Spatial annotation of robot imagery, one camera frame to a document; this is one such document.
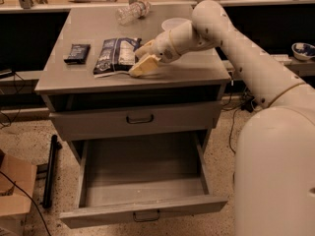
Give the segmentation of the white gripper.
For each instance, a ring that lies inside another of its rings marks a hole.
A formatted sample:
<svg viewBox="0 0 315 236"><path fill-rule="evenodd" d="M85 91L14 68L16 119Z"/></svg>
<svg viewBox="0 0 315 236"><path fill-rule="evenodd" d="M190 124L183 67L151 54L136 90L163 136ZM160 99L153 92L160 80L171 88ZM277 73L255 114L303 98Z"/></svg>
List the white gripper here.
<svg viewBox="0 0 315 236"><path fill-rule="evenodd" d="M171 42L169 30L138 48L135 56L137 63L129 70L129 75L132 77L141 77L156 69L159 61L171 63L180 57Z"/></svg>

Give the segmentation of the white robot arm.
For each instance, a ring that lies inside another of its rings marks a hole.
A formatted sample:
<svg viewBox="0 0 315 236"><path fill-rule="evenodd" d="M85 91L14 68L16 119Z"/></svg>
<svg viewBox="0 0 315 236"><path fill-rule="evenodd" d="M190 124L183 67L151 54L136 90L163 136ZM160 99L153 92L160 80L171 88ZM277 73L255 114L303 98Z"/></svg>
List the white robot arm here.
<svg viewBox="0 0 315 236"><path fill-rule="evenodd" d="M235 156L235 236L315 236L315 89L240 32L217 2L136 50L139 77L190 51L218 47L262 109Z"/></svg>

